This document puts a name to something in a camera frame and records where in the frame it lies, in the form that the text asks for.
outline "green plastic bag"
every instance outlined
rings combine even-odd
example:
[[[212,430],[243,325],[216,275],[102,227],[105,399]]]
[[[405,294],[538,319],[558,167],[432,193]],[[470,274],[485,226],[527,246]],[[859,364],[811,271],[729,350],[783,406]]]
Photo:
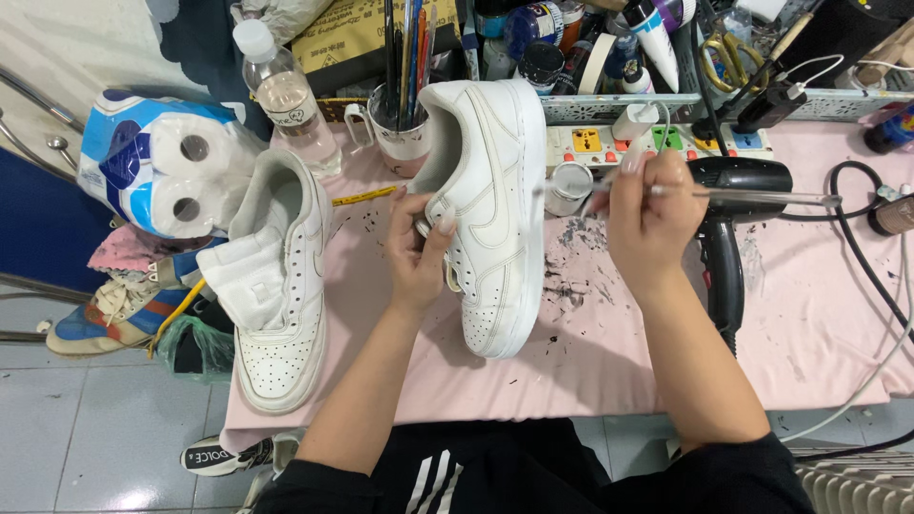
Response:
[[[178,342],[185,330],[194,331],[194,340],[203,358],[202,373],[175,373],[175,354]],[[231,334],[219,332],[200,318],[182,314],[165,330],[155,347],[156,358],[178,378],[202,384],[231,381],[232,364],[235,361],[235,342]]]

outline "white leather sneaker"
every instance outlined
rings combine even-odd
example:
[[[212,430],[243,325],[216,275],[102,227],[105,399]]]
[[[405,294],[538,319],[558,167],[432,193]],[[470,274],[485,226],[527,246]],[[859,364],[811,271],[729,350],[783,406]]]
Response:
[[[434,136],[410,193],[435,192],[420,232],[454,209],[446,280],[462,295],[463,338],[476,355],[514,356],[533,329],[543,289],[546,119],[525,80],[423,88]]]
[[[197,262],[235,323],[235,367],[248,402],[268,414],[298,409],[324,356],[324,245],[332,205],[287,150],[267,150],[228,242]]]

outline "ceramic mug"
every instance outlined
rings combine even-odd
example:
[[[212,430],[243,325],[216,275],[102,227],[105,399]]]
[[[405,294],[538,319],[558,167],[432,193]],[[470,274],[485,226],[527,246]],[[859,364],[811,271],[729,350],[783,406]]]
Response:
[[[414,129],[398,132],[379,123],[378,110],[385,107],[383,101],[386,95],[387,85],[377,86],[368,98],[367,108],[359,103],[350,103],[345,107],[343,119],[357,145],[368,147],[377,140],[390,171],[401,177],[415,177],[431,150],[427,124],[423,122]],[[356,129],[354,118],[365,121],[365,130]]]

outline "radiator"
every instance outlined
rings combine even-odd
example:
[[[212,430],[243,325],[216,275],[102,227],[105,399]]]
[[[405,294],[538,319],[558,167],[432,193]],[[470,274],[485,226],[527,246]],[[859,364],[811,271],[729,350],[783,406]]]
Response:
[[[791,448],[796,456],[836,448]],[[914,514],[914,455],[884,450],[796,466],[818,514]]]

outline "tiled floor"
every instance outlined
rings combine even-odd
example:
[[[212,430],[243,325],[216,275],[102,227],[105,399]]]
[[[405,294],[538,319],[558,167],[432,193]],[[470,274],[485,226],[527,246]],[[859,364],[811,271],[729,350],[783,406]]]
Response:
[[[34,329],[60,319],[68,305],[28,300],[0,313],[7,329]],[[179,464],[181,451],[217,434],[226,385],[179,380],[140,350],[64,360],[42,345],[0,345],[0,513],[120,512],[229,514],[259,471],[197,477]],[[777,434],[812,426],[829,412],[772,412]],[[663,469],[666,416],[573,420],[614,480]],[[847,416],[815,434],[848,444],[874,443],[914,426],[914,400],[895,400]],[[901,449],[914,451],[914,444]]]

